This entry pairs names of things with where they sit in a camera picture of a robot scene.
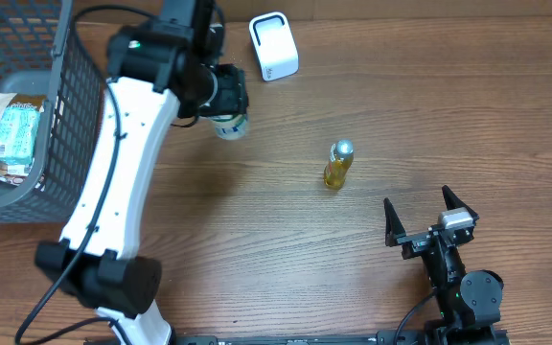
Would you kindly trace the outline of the teal tissue pack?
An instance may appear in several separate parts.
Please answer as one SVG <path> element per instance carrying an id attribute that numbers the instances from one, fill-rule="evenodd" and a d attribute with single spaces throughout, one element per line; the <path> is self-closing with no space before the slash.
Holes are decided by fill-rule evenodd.
<path id="1" fill-rule="evenodd" d="M 40 113 L 33 108 L 7 107 L 0 121 L 0 163 L 28 166 L 34 148 Z"/>

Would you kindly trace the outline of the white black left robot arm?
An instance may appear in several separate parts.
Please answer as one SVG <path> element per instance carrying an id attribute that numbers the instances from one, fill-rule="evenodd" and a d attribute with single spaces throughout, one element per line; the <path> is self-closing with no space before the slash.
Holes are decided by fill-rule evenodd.
<path id="1" fill-rule="evenodd" d="M 109 104 L 78 204 L 36 266 L 108 324 L 119 344 L 173 344 L 155 300 L 162 266 L 139 255 L 140 223 L 156 159 L 172 126 L 209 120 L 218 137 L 242 138 L 248 96 L 242 69 L 220 62 L 225 36 L 213 1 L 167 1 L 107 44 Z"/>

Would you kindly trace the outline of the brown snack bag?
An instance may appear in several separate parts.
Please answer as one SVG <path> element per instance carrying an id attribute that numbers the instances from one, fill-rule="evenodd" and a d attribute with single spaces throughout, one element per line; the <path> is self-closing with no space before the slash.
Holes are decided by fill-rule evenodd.
<path id="1" fill-rule="evenodd" d="M 47 99 L 46 95 L 27 95 L 19 93 L 0 93 L 0 121 L 3 111 L 7 107 L 29 107 L 37 110 L 40 113 L 44 110 L 43 103 Z M 35 144 L 34 144 L 34 160 L 35 161 Z M 0 182 L 12 186 L 19 186 L 29 176 L 33 163 L 28 166 L 23 165 L 5 165 L 0 163 Z"/>

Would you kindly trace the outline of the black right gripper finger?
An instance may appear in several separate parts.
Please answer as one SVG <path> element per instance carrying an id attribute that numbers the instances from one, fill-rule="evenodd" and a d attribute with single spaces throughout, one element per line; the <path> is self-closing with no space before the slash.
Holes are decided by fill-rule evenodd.
<path id="1" fill-rule="evenodd" d="M 448 210 L 465 208 L 474 222 L 477 222 L 479 220 L 479 215 L 465 202 L 463 202 L 448 185 L 444 185 L 442 187 L 442 193 Z"/>
<path id="2" fill-rule="evenodd" d="M 402 222 L 389 198 L 383 201 L 385 213 L 385 245 L 393 247 L 398 245 L 398 240 L 406 236 Z"/>

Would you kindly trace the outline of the yellow oil bottle silver cap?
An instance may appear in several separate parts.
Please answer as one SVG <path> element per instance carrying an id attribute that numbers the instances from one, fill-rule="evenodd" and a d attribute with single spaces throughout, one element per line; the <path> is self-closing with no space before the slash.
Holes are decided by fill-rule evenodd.
<path id="1" fill-rule="evenodd" d="M 336 190 L 344 186 L 347 171 L 354 161 L 354 153 L 354 145 L 348 139 L 339 140 L 331 146 L 329 160 L 323 173 L 326 186 Z"/>

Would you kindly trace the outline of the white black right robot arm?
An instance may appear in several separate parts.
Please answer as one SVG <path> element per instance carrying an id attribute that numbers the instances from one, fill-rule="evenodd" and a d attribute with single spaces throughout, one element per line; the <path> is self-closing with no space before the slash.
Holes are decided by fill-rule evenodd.
<path id="1" fill-rule="evenodd" d="M 415 332 L 419 344 L 507 344 L 505 331 L 496 331 L 501 319 L 504 283 L 491 270 L 468 272 L 458 247 L 473 240 L 479 215 L 452 189 L 442 187 L 447 210 L 424 233 L 408 235 L 389 199 L 383 201 L 385 245 L 399 246 L 405 260 L 420 257 L 431 292 L 402 319 L 392 342 L 398 343 L 408 320 L 430 300 L 435 300 L 441 317 L 427 321 Z"/>

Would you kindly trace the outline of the green lid white jar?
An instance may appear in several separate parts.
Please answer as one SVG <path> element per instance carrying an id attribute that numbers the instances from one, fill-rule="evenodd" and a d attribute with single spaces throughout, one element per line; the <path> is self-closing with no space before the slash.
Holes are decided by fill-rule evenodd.
<path id="1" fill-rule="evenodd" d="M 239 140 L 245 136 L 248 126 L 248 116 L 219 115 L 210 118 L 217 137 L 223 140 Z"/>

